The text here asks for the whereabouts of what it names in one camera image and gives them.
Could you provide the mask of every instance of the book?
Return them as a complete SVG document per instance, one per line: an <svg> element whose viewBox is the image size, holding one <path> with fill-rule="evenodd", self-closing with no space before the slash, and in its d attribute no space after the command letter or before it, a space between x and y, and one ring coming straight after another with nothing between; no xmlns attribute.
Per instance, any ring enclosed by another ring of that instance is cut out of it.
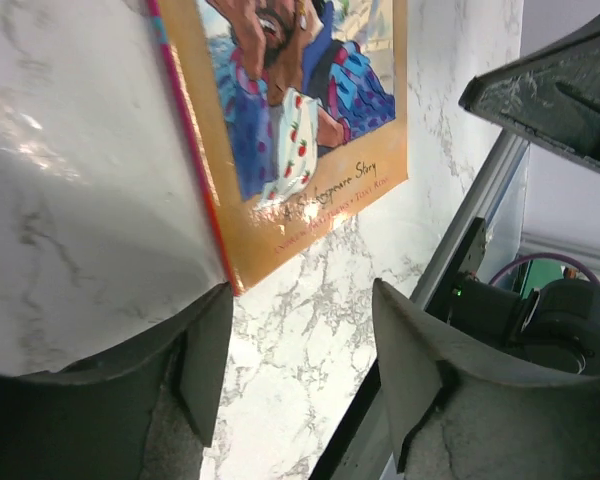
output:
<svg viewBox="0 0 600 480"><path fill-rule="evenodd" d="M236 295L407 179L404 0L149 0Z"/></svg>

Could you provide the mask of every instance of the purple cable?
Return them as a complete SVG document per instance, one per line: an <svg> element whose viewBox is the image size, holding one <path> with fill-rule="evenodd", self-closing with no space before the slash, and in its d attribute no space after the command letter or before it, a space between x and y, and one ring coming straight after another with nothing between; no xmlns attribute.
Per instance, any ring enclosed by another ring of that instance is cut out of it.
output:
<svg viewBox="0 0 600 480"><path fill-rule="evenodd" d="M593 273L589 267L583 265L581 262L576 260L575 258L568 257L567 255L562 255L561 253L533 253L531 255L524 255L522 257L516 258L513 262L506 264L504 267L496 273L493 278L489 281L489 285L495 285L498 281L504 277L508 272L513 270L520 265L523 265L531 260L556 260L558 262L566 263L574 268L580 270L591 283L600 287L600 280L596 277L596 274Z"/></svg>

